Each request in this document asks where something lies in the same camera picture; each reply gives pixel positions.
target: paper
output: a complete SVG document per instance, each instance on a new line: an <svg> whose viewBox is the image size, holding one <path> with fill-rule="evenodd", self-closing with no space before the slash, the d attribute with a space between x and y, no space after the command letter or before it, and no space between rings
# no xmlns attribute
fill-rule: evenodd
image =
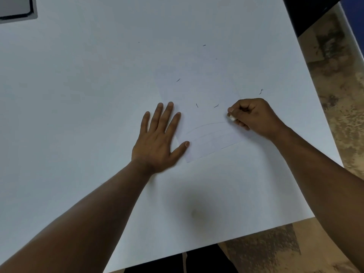
<svg viewBox="0 0 364 273"><path fill-rule="evenodd" d="M190 162L240 142L241 128L226 116L240 97L223 63L205 48L176 57L155 72L164 103L173 101L182 113L176 136L191 143L185 157Z"/></svg>

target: person's left arm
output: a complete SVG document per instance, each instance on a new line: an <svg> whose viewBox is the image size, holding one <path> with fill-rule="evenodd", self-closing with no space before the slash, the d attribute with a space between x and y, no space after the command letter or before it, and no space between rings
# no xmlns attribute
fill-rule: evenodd
<svg viewBox="0 0 364 273"><path fill-rule="evenodd" d="M131 162L50 223L4 262L0 273L102 273L149 178L175 165L189 146L184 142L170 151L180 120L177 113L167 127L172 109L169 103L162 114L158 104L149 130L146 112Z"/></svg>

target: person's right arm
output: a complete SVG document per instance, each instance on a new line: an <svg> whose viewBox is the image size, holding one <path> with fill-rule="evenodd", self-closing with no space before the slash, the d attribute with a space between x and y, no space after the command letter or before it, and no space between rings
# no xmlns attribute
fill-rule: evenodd
<svg viewBox="0 0 364 273"><path fill-rule="evenodd" d="M322 227L364 271L364 181L287 127L265 100L239 100L228 112L278 148Z"/></svg>

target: tabletop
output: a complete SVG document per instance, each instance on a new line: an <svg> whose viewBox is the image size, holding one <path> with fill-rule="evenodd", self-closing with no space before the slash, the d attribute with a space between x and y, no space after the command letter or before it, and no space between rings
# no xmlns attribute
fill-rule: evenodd
<svg viewBox="0 0 364 273"><path fill-rule="evenodd" d="M265 98L342 164L283 0L36 1L36 20L0 27L0 262L129 163L161 101L156 68L203 45L240 98ZM279 152L250 133L154 176L106 271L312 216Z"/></svg>

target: brown floor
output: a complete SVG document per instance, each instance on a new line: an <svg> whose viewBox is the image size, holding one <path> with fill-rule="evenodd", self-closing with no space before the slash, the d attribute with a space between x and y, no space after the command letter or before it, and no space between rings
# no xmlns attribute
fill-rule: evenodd
<svg viewBox="0 0 364 273"><path fill-rule="evenodd" d="M336 7L299 42L344 166L364 178L364 71L341 20ZM359 272L315 218L219 245L239 272Z"/></svg>

